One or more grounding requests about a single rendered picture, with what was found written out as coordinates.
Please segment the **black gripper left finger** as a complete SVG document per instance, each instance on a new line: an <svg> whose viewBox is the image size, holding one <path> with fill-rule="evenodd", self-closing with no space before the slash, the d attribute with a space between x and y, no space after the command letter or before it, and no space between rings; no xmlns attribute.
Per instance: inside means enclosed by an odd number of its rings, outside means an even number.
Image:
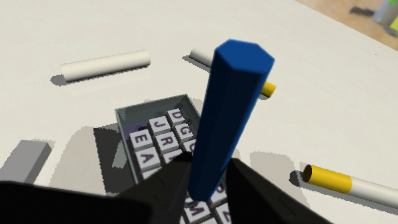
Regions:
<svg viewBox="0 0 398 224"><path fill-rule="evenodd" d="M114 196L0 181L0 224L179 224L192 152Z"/></svg>

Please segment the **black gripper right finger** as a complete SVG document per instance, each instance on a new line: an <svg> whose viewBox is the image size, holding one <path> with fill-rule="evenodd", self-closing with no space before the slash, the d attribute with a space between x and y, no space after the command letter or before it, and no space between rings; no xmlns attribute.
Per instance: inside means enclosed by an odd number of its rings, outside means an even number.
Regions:
<svg viewBox="0 0 398 224"><path fill-rule="evenodd" d="M228 163L226 187L232 224L334 224L238 158Z"/></svg>

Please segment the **grey keyboard with white letter keys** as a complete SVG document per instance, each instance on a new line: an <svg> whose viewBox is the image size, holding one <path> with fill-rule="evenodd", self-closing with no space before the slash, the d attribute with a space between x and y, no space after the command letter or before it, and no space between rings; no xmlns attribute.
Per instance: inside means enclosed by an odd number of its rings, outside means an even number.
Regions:
<svg viewBox="0 0 398 224"><path fill-rule="evenodd" d="M183 151L193 156L201 115L187 93L114 110L135 185ZM226 171L208 202L195 206L187 190L179 224L232 224Z"/></svg>

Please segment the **blue hexagonal rod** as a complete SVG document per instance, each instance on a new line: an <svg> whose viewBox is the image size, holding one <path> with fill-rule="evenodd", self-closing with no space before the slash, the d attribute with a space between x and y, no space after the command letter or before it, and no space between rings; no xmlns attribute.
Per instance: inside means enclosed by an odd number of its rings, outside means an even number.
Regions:
<svg viewBox="0 0 398 224"><path fill-rule="evenodd" d="M187 189L195 206L216 191L274 61L255 43L228 39L215 48Z"/></svg>

